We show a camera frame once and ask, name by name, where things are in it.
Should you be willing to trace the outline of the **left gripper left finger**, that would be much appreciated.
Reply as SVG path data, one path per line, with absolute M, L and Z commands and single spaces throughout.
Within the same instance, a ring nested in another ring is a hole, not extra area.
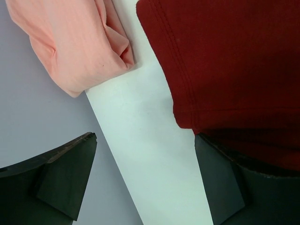
M 87 132 L 0 170 L 2 225 L 71 225 L 78 219 L 97 149 Z

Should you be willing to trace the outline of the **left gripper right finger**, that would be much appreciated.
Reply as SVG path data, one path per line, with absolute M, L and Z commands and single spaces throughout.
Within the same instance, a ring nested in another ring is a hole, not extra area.
M 215 225 L 298 225 L 300 173 L 248 157 L 205 134 L 195 152 Z

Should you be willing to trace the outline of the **red t shirt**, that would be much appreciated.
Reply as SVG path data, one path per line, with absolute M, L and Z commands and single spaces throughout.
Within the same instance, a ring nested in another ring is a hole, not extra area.
M 140 0 L 180 128 L 300 168 L 300 2 Z

